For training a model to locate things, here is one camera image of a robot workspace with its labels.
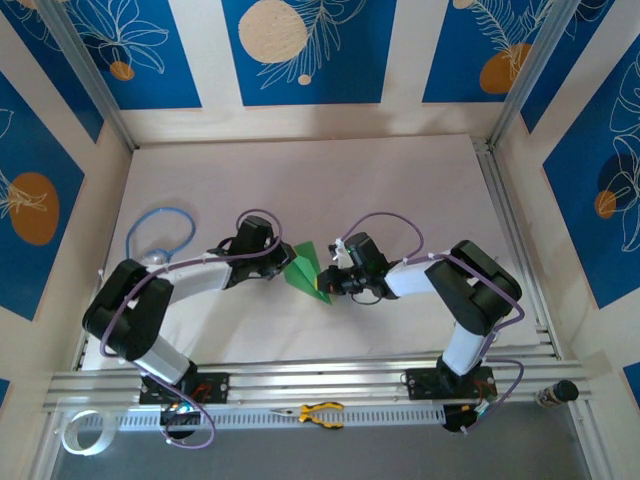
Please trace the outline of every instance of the white cable tray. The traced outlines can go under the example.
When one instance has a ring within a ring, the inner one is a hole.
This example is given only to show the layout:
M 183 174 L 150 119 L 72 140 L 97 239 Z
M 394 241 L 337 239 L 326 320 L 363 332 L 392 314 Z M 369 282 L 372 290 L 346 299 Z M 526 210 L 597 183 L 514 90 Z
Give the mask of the white cable tray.
M 296 417 L 282 417 L 265 409 L 210 410 L 217 430 L 239 430 L 257 428 L 298 428 L 304 426 Z M 321 411 L 314 416 L 331 423 L 342 422 L 345 427 L 402 426 L 402 425 L 442 425 L 445 423 L 444 409 L 441 405 L 420 406 L 378 406 L 348 407 L 346 411 Z M 129 411 L 125 415 L 116 415 L 118 431 L 139 432 L 159 428 L 158 411 Z M 207 422 L 200 421 L 184 425 L 184 429 L 210 428 Z M 92 431 L 102 428 L 102 417 L 85 417 L 79 425 L 80 431 Z

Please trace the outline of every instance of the small bottle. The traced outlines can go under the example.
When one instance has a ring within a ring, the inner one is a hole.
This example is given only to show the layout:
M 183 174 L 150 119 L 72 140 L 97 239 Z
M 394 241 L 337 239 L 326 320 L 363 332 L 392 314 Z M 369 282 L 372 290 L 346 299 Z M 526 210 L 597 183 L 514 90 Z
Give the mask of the small bottle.
M 560 380 L 544 390 L 536 393 L 535 400 L 543 408 L 551 408 L 563 403 L 572 402 L 578 398 L 580 392 L 571 380 Z

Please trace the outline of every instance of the white tabletop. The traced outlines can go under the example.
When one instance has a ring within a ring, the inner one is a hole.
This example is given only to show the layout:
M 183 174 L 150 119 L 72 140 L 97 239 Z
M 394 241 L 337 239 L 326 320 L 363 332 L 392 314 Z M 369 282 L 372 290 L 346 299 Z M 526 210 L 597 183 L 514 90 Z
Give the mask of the white tabletop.
M 142 214 L 178 206 L 196 219 L 194 240 L 174 260 L 197 256 L 234 235 L 236 216 L 266 208 L 284 225 L 284 241 L 313 240 L 323 268 L 326 246 L 362 215 L 387 210 L 417 223 L 425 252 L 470 239 L 520 280 L 500 230 L 478 161 L 466 135 L 367 140 L 191 144 L 135 152 L 107 272 L 124 258 L 127 231 Z M 387 259 L 417 244 L 399 220 L 374 218 L 366 231 Z M 134 256 L 179 243 L 186 221 L 160 215 L 135 235 Z M 530 303 L 528 318 L 505 329 L 497 345 L 538 343 Z M 324 304 L 287 285 L 245 282 L 172 306 L 161 334 L 196 363 L 390 355 L 441 350 L 453 317 L 437 294 L 414 295 L 376 306 L 349 298 Z M 117 368 L 100 357 L 91 339 L 84 369 Z

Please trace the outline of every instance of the yellow pliers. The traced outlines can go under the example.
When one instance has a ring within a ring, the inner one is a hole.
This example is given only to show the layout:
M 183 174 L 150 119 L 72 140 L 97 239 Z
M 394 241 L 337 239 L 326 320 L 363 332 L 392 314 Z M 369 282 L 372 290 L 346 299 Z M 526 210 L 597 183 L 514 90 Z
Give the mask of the yellow pliers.
M 325 422 L 311 415 L 314 412 L 324 410 L 326 408 L 333 408 L 334 410 L 344 410 L 344 405 L 336 402 L 324 402 L 318 403 L 317 405 L 302 405 L 300 408 L 278 408 L 276 410 L 271 410 L 271 413 L 282 415 L 283 417 L 298 417 L 299 422 L 313 422 L 316 425 L 320 425 L 321 427 L 328 428 L 330 430 L 337 430 L 344 427 L 344 423 L 342 422 Z

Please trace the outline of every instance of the green paper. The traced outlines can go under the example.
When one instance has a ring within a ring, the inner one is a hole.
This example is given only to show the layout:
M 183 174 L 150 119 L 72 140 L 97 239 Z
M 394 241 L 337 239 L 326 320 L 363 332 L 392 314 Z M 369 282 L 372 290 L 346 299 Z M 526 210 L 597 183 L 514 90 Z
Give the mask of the green paper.
M 320 273 L 320 262 L 313 242 L 305 242 L 293 247 L 297 257 L 284 269 L 286 282 L 294 288 L 331 305 L 329 295 L 316 289 L 316 277 Z

